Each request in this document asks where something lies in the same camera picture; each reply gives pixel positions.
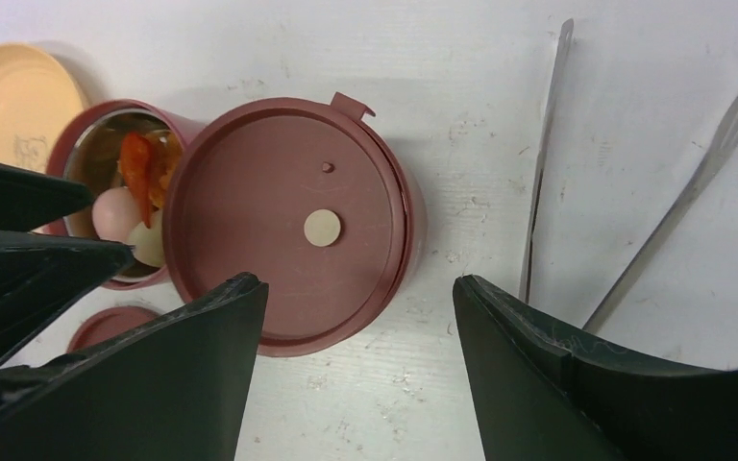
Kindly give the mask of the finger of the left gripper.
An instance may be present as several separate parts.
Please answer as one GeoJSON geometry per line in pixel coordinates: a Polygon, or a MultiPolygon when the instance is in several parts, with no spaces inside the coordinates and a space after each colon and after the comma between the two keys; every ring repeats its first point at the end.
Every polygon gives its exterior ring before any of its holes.
{"type": "Polygon", "coordinates": [[[0,365],[132,262],[122,243],[0,230],[0,365]]]}
{"type": "Polygon", "coordinates": [[[0,163],[0,231],[33,231],[93,201],[82,183],[0,163]]]}

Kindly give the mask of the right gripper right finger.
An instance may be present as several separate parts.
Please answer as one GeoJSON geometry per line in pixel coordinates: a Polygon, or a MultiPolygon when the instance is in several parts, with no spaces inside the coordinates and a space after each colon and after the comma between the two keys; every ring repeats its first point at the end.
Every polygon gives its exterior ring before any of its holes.
{"type": "Polygon", "coordinates": [[[489,460],[738,460],[738,370],[637,352],[456,279],[456,327],[489,460]]]}

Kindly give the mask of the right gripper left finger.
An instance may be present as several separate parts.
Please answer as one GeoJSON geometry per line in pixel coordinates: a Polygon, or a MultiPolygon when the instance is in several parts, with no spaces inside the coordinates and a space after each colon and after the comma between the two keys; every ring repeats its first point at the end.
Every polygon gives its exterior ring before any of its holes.
{"type": "Polygon", "coordinates": [[[242,273],[40,367],[0,369],[0,460],[232,460],[269,287],[242,273]]]}

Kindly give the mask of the orange plastic plate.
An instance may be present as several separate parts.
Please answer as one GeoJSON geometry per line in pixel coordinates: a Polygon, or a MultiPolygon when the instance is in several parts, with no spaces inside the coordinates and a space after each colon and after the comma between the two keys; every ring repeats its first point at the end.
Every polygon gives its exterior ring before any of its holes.
{"type": "Polygon", "coordinates": [[[63,129],[87,106],[80,85],[44,50],[0,44],[0,163],[45,172],[63,129]]]}

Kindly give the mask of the red steel bowl with handles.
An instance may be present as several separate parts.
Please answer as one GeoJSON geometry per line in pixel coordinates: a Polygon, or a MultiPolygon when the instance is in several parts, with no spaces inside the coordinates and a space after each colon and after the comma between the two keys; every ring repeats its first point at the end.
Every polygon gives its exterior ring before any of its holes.
{"type": "MultiPolygon", "coordinates": [[[[81,112],[64,128],[52,148],[46,173],[82,183],[97,198],[121,184],[117,162],[122,138],[127,133],[169,131],[186,149],[206,125],[138,100],[100,103],[81,112]]],[[[98,238],[91,221],[91,207],[53,221],[46,229],[53,235],[98,238]]],[[[122,291],[168,281],[167,267],[151,268],[135,262],[103,286],[122,291]]]]}

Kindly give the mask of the beige egg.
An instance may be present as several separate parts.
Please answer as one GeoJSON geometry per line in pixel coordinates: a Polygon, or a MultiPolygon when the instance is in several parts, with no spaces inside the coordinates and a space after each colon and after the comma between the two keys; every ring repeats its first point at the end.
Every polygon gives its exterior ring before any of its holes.
{"type": "Polygon", "coordinates": [[[92,206],[91,220],[100,239],[123,243],[142,222],[135,199],[125,186],[101,193],[92,206]]]}

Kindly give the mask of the white bun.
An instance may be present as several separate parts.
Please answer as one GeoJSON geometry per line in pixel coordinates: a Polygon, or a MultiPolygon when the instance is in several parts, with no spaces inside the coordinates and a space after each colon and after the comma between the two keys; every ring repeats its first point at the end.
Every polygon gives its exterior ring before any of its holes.
{"type": "Polygon", "coordinates": [[[151,226],[139,222],[129,233],[126,244],[131,246],[134,258],[142,264],[161,268],[165,264],[162,243],[162,211],[155,211],[151,226]]]}

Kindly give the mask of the orange fried food pieces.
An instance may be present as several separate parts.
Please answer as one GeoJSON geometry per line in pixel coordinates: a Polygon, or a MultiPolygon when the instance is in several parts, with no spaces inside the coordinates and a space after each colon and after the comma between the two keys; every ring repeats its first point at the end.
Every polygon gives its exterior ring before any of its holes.
{"type": "Polygon", "coordinates": [[[164,206],[183,151],[180,140],[170,130],[129,132],[121,141],[118,171],[148,229],[153,226],[153,213],[164,206]]]}

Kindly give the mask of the metal tongs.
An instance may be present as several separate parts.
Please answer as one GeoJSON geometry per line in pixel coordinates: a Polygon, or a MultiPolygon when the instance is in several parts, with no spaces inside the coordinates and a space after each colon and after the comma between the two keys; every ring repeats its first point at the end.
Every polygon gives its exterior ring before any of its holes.
{"type": "MultiPolygon", "coordinates": [[[[575,19],[570,17],[560,26],[553,57],[553,68],[549,90],[543,113],[539,148],[535,161],[535,177],[531,193],[530,215],[527,242],[523,260],[523,280],[520,282],[519,298],[524,302],[531,300],[534,280],[535,241],[539,211],[549,198],[546,192],[546,174],[552,131],[556,115],[559,92],[564,85],[566,68],[574,39],[575,19]]],[[[620,306],[636,282],[660,252],[699,197],[721,172],[738,148],[738,94],[729,105],[719,122],[715,133],[705,148],[701,161],[696,166],[689,181],[683,186],[676,199],[639,247],[635,256],[623,272],[616,278],[593,313],[590,314],[583,331],[597,334],[620,306]]]]}

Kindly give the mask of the red steel bowl tall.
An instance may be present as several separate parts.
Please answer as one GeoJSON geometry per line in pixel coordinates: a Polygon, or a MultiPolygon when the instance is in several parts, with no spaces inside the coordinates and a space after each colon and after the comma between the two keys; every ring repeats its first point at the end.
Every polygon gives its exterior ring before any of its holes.
{"type": "Polygon", "coordinates": [[[415,176],[363,123],[335,131],[338,158],[289,178],[282,230],[259,235],[270,284],[258,353],[302,356],[369,326],[415,277],[428,216],[415,176]]]}

